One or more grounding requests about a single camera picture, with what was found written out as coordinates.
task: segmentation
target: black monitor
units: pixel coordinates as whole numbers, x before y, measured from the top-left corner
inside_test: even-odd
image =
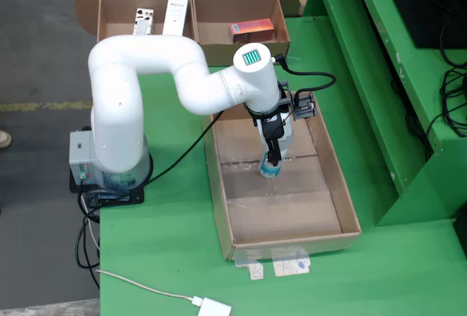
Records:
[[[467,47],[467,0],[394,0],[417,47]]]

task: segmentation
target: white box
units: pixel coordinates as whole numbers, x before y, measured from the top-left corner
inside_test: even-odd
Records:
[[[167,2],[166,19],[163,22],[163,35],[183,35],[188,0],[169,0]]]
[[[152,35],[154,31],[154,11],[138,8],[134,20],[133,35]]]

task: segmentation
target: white plug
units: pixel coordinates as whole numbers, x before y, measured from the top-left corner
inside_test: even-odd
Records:
[[[193,297],[193,305],[200,307],[198,316],[229,316],[232,307],[209,298]]]

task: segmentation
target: green led matrix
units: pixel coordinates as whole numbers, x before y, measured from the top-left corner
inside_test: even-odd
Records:
[[[258,52],[258,50],[247,52],[243,55],[243,60],[248,66],[250,64],[259,62],[261,60],[260,53]]]

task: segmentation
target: metal bracket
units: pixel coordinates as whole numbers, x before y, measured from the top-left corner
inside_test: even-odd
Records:
[[[289,89],[289,83],[287,81],[283,81],[279,82],[279,84],[289,93],[289,96],[284,99],[280,99],[277,104],[289,104],[293,111],[294,120],[316,116],[317,110],[313,93],[310,92],[308,96],[300,98],[298,101],[298,107],[296,107],[293,103],[293,96]]]

